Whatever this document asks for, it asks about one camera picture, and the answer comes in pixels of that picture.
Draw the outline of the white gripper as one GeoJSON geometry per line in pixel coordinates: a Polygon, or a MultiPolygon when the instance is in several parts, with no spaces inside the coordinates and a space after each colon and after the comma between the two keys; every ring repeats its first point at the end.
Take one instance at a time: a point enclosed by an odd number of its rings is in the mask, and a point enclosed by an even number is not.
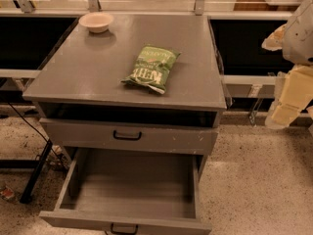
{"type": "Polygon", "coordinates": [[[288,72],[278,72],[275,100],[270,106],[265,125],[284,129],[296,120],[313,100],[313,0],[303,0],[286,25],[276,28],[262,42],[269,51],[281,50],[294,64],[288,72]]]}

